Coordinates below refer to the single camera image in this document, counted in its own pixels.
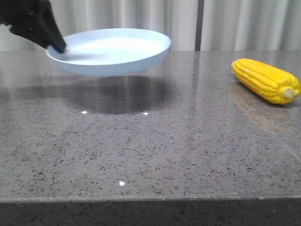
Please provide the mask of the black gripper plate side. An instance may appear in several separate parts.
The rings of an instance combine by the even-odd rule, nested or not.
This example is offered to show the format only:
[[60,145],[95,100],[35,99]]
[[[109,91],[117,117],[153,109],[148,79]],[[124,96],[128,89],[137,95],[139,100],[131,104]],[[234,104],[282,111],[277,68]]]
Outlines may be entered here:
[[[21,24],[36,14],[36,27]],[[52,46],[63,53],[66,43],[56,24],[49,0],[1,0],[0,24],[12,25],[10,32],[32,41],[43,48]]]

